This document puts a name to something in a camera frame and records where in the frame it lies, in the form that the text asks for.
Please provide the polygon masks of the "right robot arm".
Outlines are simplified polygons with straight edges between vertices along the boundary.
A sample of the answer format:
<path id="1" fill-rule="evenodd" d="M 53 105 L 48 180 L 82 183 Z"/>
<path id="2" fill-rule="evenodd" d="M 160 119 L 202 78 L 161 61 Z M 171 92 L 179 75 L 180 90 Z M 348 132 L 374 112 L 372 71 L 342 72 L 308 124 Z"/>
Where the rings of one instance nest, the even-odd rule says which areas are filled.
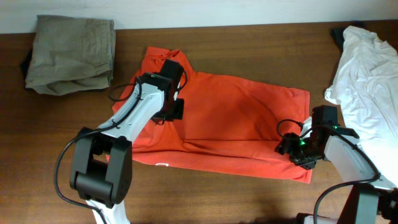
<path id="1" fill-rule="evenodd" d="M 275 151 L 288 154 L 290 161 L 311 170 L 320 160 L 331 162 L 343 179 L 326 189 L 317 199 L 313 213 L 299 213 L 296 223 L 374 223 L 380 215 L 397 223 L 397 186 L 387 180 L 359 146 L 359 135 L 338 123 L 335 106 L 321 105 L 305 122 L 298 122 L 301 133 L 285 133 Z M 330 192 L 351 187 L 338 218 L 318 214 L 321 201 Z"/>

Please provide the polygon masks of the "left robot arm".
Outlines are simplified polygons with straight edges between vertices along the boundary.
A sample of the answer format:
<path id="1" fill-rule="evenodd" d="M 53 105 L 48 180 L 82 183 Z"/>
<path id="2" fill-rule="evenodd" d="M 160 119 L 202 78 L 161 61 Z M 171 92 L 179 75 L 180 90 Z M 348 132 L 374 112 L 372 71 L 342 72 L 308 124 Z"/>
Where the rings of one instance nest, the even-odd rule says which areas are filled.
<path id="1" fill-rule="evenodd" d="M 132 144 L 149 121 L 182 118 L 184 100 L 177 95 L 186 75 L 178 62 L 165 60 L 159 72 L 136 77 L 133 91 L 110 119 L 78 133 L 70 187 L 97 223 L 128 223 L 124 198 L 132 182 Z"/>

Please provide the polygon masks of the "white t-shirt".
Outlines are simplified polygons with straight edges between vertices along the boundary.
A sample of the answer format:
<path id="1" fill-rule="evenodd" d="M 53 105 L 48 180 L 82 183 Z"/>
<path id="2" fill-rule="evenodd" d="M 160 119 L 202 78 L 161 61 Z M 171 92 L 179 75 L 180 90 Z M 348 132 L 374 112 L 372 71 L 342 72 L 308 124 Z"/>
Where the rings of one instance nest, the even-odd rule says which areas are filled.
<path id="1" fill-rule="evenodd" d="M 397 183 L 397 50 L 375 32 L 343 31 L 343 52 L 325 99 L 339 105 L 345 125 L 381 174 Z"/>

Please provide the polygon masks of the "orange polo shirt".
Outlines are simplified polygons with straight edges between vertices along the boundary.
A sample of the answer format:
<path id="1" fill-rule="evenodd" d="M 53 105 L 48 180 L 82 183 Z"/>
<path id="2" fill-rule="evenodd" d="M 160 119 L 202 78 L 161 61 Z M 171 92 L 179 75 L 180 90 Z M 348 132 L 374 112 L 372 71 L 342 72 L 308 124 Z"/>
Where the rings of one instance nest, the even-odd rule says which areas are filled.
<path id="1" fill-rule="evenodd" d="M 157 72 L 165 60 L 185 70 L 183 118 L 149 121 L 132 147 L 140 163 L 309 183 L 312 173 L 275 148 L 281 134 L 299 133 L 310 94 L 230 75 L 193 70 L 180 50 L 149 47 L 137 74 Z"/>

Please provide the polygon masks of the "black garment under white shirt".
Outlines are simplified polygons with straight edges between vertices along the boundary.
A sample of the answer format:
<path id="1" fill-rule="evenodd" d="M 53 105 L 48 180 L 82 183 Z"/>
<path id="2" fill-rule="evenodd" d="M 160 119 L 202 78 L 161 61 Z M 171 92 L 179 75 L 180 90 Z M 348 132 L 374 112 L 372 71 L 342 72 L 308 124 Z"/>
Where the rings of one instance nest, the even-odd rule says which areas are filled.
<path id="1" fill-rule="evenodd" d="M 350 26 L 366 29 L 366 25 L 362 21 L 354 21 L 350 24 Z M 345 31 L 346 28 L 347 28 L 347 26 L 335 27 L 335 28 L 332 28 L 330 31 L 330 36 L 333 39 L 336 46 L 339 48 L 340 52 L 343 52 L 343 46 L 344 46 L 344 41 L 345 41 L 345 39 L 343 37 L 343 32 Z"/>

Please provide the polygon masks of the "folded olive green trousers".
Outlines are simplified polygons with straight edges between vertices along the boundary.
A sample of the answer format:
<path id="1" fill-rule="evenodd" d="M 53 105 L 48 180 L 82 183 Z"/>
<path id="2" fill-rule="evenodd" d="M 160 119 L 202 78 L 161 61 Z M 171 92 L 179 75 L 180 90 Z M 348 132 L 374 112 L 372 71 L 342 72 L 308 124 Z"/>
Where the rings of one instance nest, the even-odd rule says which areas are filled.
<path id="1" fill-rule="evenodd" d="M 25 86 L 55 96 L 108 88 L 115 46 L 112 20 L 39 15 Z"/>

